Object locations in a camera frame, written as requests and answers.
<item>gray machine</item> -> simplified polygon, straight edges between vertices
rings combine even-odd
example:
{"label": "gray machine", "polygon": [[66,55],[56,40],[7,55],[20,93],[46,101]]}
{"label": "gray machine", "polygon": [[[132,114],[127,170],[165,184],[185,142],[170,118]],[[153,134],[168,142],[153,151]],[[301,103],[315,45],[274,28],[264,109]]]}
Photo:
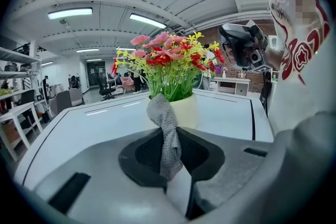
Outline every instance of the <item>gray machine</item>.
{"label": "gray machine", "polygon": [[323,113],[273,143],[178,129],[186,152],[181,160],[193,178],[185,216],[167,199],[157,173],[160,129],[94,145],[23,194],[52,223],[282,222],[330,171],[335,129],[335,115]]}

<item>ceiling light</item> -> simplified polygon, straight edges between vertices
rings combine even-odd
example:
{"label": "ceiling light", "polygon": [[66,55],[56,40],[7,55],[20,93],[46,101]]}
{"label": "ceiling light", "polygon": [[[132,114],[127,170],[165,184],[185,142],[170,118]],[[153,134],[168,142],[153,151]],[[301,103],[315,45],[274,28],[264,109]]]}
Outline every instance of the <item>ceiling light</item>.
{"label": "ceiling light", "polygon": [[129,48],[116,48],[116,50],[136,50],[136,49],[129,49]]}
{"label": "ceiling light", "polygon": [[53,63],[53,62],[42,63],[41,66],[46,66],[46,65],[49,65],[51,63]]}
{"label": "ceiling light", "polygon": [[90,59],[90,60],[86,60],[86,62],[94,62],[94,61],[101,61],[101,59]]}
{"label": "ceiling light", "polygon": [[76,52],[85,52],[85,51],[95,51],[99,49],[83,49],[83,50],[76,50]]}
{"label": "ceiling light", "polygon": [[160,22],[157,22],[156,20],[152,20],[152,19],[149,19],[147,17],[140,16],[140,15],[137,15],[137,14],[134,14],[134,13],[131,14],[130,19],[138,20],[140,22],[150,24],[150,25],[154,25],[154,26],[160,27],[162,29],[166,28],[166,26],[167,26],[167,25],[161,24]]}
{"label": "ceiling light", "polygon": [[92,8],[71,8],[48,13],[50,20],[77,15],[91,15]]}

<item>red flower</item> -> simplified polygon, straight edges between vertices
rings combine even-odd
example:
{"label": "red flower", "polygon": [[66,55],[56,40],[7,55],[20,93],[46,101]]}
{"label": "red flower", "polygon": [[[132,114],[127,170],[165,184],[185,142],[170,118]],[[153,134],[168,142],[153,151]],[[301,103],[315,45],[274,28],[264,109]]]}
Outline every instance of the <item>red flower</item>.
{"label": "red flower", "polygon": [[201,56],[198,52],[196,52],[196,53],[190,55],[190,58],[191,58],[193,61],[199,61],[199,60],[201,59],[201,57],[202,57],[202,56]]}
{"label": "red flower", "polygon": [[207,69],[206,69],[206,66],[203,65],[203,64],[201,64],[201,63],[198,63],[198,64],[196,65],[196,67],[198,67],[198,68],[201,69],[202,71],[206,71],[206,70],[207,70]]}
{"label": "red flower", "polygon": [[117,59],[114,58],[113,65],[112,65],[111,68],[110,68],[110,70],[111,70],[113,76],[115,76],[115,75],[117,74],[117,66],[116,66],[116,63],[117,63]]}
{"label": "red flower", "polygon": [[180,45],[183,47],[183,49],[185,50],[190,50],[193,45],[188,45],[188,43],[185,43],[185,42],[181,42]]}
{"label": "red flower", "polygon": [[221,63],[224,63],[224,58],[220,49],[215,50],[215,56]]}
{"label": "red flower", "polygon": [[209,61],[209,69],[214,72],[215,71],[215,66],[214,63],[212,61]]}
{"label": "red flower", "polygon": [[171,58],[168,55],[158,55],[154,58],[155,63],[161,66],[165,66],[166,63],[171,61]]}
{"label": "red flower", "polygon": [[160,47],[152,47],[152,50],[155,50],[155,51],[161,51],[162,48],[160,48]]}

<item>gray chair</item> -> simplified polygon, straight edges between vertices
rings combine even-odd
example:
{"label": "gray chair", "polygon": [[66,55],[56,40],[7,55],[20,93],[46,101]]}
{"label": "gray chair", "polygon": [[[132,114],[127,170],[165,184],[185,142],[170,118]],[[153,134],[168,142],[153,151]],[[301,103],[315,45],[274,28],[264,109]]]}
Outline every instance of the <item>gray chair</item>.
{"label": "gray chair", "polygon": [[79,89],[73,88],[69,92],[72,106],[85,104],[83,94]]}
{"label": "gray chair", "polygon": [[72,108],[69,91],[57,93],[56,96],[50,101],[50,110],[55,116],[67,108]]}

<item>white wall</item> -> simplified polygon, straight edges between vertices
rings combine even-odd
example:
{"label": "white wall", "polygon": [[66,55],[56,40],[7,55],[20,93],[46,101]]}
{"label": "white wall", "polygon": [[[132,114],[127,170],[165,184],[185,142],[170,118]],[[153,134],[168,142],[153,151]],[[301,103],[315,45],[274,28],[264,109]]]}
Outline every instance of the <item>white wall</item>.
{"label": "white wall", "polygon": [[70,58],[59,57],[54,59],[53,62],[50,65],[42,66],[42,78],[47,75],[49,85],[61,84],[64,90],[68,90],[68,78],[71,76],[80,76],[79,56]]}

